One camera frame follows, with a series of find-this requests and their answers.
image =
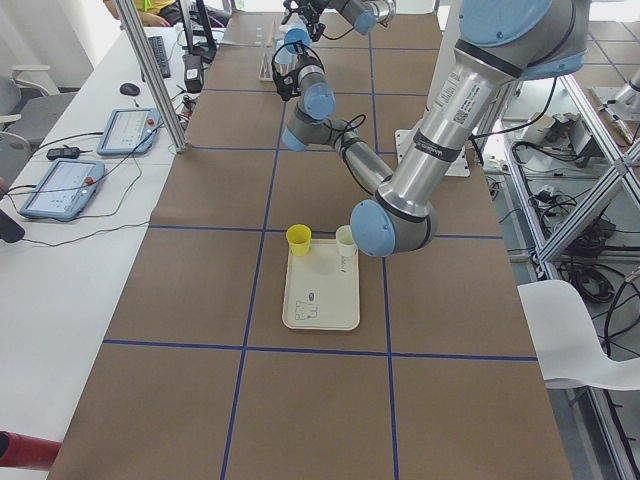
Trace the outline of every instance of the white cup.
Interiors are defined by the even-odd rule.
[[[353,257],[358,252],[358,246],[353,241],[349,225],[343,225],[336,230],[336,247],[343,257]]]

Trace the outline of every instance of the blue-framed tablet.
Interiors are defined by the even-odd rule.
[[[100,161],[59,158],[19,213],[28,218],[73,220],[96,192],[102,177],[104,163]]]
[[[114,110],[96,151],[105,157],[145,153],[153,145],[159,125],[160,112],[155,108]]]

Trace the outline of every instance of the white desk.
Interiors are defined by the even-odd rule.
[[[174,96],[179,92],[176,85],[184,84],[176,32],[154,28],[148,29],[148,35],[164,37],[172,72],[165,84]],[[135,97],[139,106],[152,107],[151,93],[141,81],[140,68],[123,33],[45,143],[102,131],[113,109],[135,106],[133,97],[119,93],[119,86],[128,81],[141,87],[141,94]],[[176,106],[181,97],[174,102]],[[81,137],[64,143],[95,149],[98,138]],[[0,208],[22,224],[27,238],[49,243],[145,222],[173,161],[170,145],[168,133],[161,129],[152,149],[138,157],[142,177],[112,217],[70,224],[34,222],[19,218],[6,198]],[[29,161],[14,185],[35,184],[42,178],[50,165],[46,150]],[[89,154],[87,158],[97,156]],[[107,169],[119,160],[106,160]],[[115,210],[137,173],[128,159],[107,177],[83,214]],[[15,198],[19,208],[27,196]],[[0,430],[63,439],[145,231],[146,227],[127,228],[58,248],[0,242]],[[3,480],[46,476],[46,472],[0,468]]]

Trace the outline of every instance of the red cylinder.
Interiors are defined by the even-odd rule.
[[[0,467],[49,470],[60,450],[59,442],[0,432]]]

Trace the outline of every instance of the brown tabletop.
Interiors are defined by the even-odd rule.
[[[231,20],[242,45],[220,49],[49,478],[570,479],[480,168],[435,194],[432,244],[360,255],[354,331],[282,323],[284,231],[328,237],[367,194],[335,153],[280,143],[292,105],[255,45],[273,19]],[[317,48],[336,116],[365,113],[392,166],[440,39],[400,15]]]

